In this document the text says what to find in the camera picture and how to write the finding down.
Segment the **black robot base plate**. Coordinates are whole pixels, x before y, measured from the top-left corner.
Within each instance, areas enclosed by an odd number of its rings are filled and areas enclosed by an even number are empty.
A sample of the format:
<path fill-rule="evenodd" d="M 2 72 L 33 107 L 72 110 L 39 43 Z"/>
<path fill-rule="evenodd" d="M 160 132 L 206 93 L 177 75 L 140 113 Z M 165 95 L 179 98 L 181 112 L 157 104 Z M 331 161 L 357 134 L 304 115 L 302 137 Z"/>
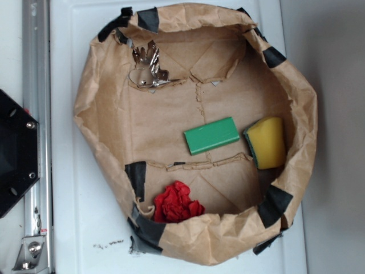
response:
<path fill-rule="evenodd" d="M 1 217 L 39 179 L 38 122 L 1 91 Z"/>

